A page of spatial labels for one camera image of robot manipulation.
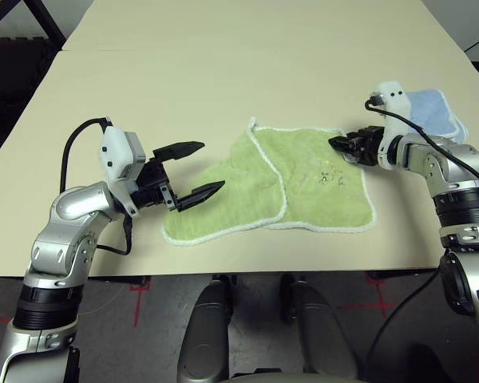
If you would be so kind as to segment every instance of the folded towel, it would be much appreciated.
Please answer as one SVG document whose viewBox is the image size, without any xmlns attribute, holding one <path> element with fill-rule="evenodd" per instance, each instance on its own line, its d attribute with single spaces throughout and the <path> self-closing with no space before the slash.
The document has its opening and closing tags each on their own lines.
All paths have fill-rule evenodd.
<svg viewBox="0 0 479 383">
<path fill-rule="evenodd" d="M 434 136 L 444 136 L 462 144 L 468 137 L 468 130 L 450 109 L 442 91 L 437 89 L 406 92 L 410 99 L 410 119 Z"/>
<path fill-rule="evenodd" d="M 374 225 L 363 170 L 328 144 L 338 132 L 260 128 L 253 120 L 225 161 L 196 185 L 226 180 L 212 199 L 167 215 L 164 237 L 191 246 L 255 227 L 359 232 Z"/>
</svg>

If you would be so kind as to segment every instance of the green towel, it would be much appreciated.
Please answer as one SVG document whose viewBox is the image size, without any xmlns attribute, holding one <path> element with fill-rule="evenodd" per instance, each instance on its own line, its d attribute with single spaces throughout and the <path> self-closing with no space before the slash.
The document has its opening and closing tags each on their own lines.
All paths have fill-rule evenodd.
<svg viewBox="0 0 479 383">
<path fill-rule="evenodd" d="M 338 132 L 261 128 L 252 120 L 225 161 L 204 171 L 189 189 L 226 184 L 211 199 L 166 215 L 163 234 L 191 246 L 255 227 L 301 227 L 360 232 L 374 225 L 363 171 L 328 144 Z"/>
</svg>

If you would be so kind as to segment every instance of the white wall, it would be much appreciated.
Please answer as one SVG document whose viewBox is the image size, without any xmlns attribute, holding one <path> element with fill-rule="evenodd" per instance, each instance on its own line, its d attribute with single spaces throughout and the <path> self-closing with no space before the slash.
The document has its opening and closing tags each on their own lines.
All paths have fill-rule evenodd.
<svg viewBox="0 0 479 383">
<path fill-rule="evenodd" d="M 422 0 L 450 37 L 465 50 L 479 40 L 479 0 Z M 467 52 L 479 61 L 479 45 Z"/>
<path fill-rule="evenodd" d="M 68 37 L 93 0 L 43 0 L 62 33 Z M 19 2 L 1 21 L 0 38 L 46 37 L 24 2 Z"/>
</svg>

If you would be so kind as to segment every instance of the light blue towel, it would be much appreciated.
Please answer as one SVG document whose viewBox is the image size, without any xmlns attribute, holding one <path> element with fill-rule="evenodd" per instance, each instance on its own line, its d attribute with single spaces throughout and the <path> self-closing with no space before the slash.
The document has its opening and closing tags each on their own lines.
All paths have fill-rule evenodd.
<svg viewBox="0 0 479 383">
<path fill-rule="evenodd" d="M 410 119 L 434 136 L 450 138 L 458 144 L 467 139 L 469 132 L 450 109 L 444 93 L 437 89 L 407 92 L 410 99 Z"/>
</svg>

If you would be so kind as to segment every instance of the table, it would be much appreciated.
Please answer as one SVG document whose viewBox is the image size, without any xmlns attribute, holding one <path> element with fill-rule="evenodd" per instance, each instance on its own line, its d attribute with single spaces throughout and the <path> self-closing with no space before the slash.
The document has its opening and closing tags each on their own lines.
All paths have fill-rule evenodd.
<svg viewBox="0 0 479 383">
<path fill-rule="evenodd" d="M 108 40 L 110 27 L 89 50 L 57 55 L 0 151 L 0 275 L 23 274 L 57 194 L 64 143 L 91 117 L 108 115 L 137 132 L 146 152 L 176 141 L 205 142 L 207 147 L 193 156 L 167 163 L 176 192 L 191 175 L 228 156 L 250 116 L 277 128 L 351 131 L 381 124 L 380 116 L 363 109 L 363 101 L 379 82 L 392 79 L 409 91 L 442 89 L 469 127 L 469 142 L 479 149 L 479 75 L 420 2 L 380 1 L 369 7 L 340 2 L 358 7 L 347 22 L 341 20 L 346 5 L 328 2 L 277 2 L 277 12 L 268 0 L 242 2 L 249 5 L 243 12 L 233 3 L 185 4 L 195 18 L 182 14 L 169 22 L 173 13 L 168 12 L 164 22 L 158 14 L 152 28 L 165 33 L 144 40 L 149 47 L 133 41 L 130 51 L 120 51 L 129 39 Z M 135 14 L 139 21 L 144 17 Z M 113 22 L 113 14 L 107 18 Z M 90 27 L 85 20 L 83 30 Z M 199 33 L 188 36 L 192 30 Z M 76 42 L 72 37 L 67 44 Z M 100 50 L 112 43 L 117 49 Z M 100 138 L 98 128 L 78 138 L 68 186 L 102 179 Z M 370 231 L 256 229 L 197 247 L 174 247 L 160 234 L 168 213 L 152 207 L 134 223 L 131 255 L 98 251 L 91 274 L 435 267 L 443 249 L 424 180 L 368 168 L 366 182 L 378 213 Z M 123 241 L 119 223 L 100 238 L 116 247 Z"/>
</svg>

